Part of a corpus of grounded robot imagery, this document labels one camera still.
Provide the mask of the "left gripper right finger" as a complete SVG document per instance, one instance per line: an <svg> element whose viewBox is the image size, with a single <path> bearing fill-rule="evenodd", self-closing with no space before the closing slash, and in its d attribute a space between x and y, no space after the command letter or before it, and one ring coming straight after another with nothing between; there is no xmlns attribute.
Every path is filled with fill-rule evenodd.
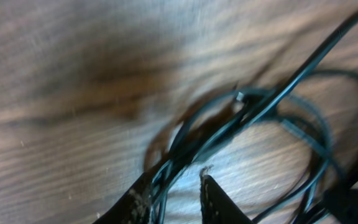
<svg viewBox="0 0 358 224"><path fill-rule="evenodd" d="M254 224L208 174L210 168L200 171L202 224Z"/></svg>

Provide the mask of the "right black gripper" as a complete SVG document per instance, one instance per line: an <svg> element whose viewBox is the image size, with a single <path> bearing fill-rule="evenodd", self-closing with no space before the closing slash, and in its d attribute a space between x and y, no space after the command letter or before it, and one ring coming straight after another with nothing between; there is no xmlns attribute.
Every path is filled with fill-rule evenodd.
<svg viewBox="0 0 358 224"><path fill-rule="evenodd" d="M324 193L323 207L340 223L358 224L358 189L332 189Z"/></svg>

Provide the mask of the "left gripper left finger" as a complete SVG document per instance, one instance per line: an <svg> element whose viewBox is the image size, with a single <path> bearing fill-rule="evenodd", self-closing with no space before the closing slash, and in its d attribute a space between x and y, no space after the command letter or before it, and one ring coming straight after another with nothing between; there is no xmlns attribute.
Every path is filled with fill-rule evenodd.
<svg viewBox="0 0 358 224"><path fill-rule="evenodd" d="M154 173L144 172L125 194L93 224L150 223L150 186Z"/></svg>

